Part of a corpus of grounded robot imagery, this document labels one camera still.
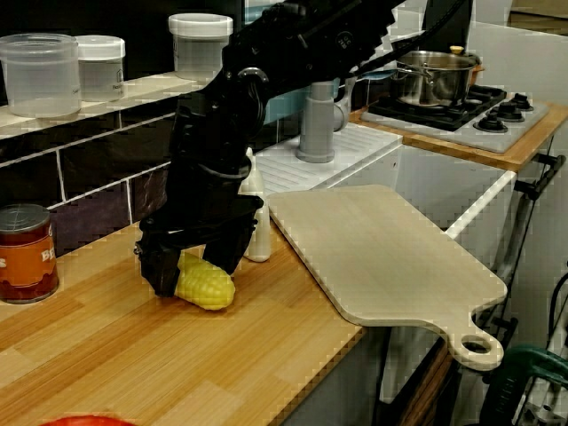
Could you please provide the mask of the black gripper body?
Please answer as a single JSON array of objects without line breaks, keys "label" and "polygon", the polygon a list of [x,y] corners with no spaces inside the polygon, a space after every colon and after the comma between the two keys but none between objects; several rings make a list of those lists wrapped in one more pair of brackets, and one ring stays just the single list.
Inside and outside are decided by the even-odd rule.
[{"label": "black gripper body", "polygon": [[256,211],[264,205],[258,196],[239,193],[250,171],[249,162],[224,173],[197,162],[173,162],[166,182],[167,200],[140,222],[139,258],[147,250],[205,247],[226,233],[244,232],[247,248]]}]

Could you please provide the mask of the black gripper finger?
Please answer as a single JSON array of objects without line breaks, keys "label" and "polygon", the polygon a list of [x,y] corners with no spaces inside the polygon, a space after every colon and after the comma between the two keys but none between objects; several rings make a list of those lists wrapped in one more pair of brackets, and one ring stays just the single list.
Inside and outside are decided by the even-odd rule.
[{"label": "black gripper finger", "polygon": [[202,258],[227,274],[233,274],[246,249],[244,236],[244,232],[226,233],[220,239],[208,242]]},{"label": "black gripper finger", "polygon": [[180,251],[175,248],[147,250],[140,256],[141,274],[159,297],[173,297],[178,284]]}]

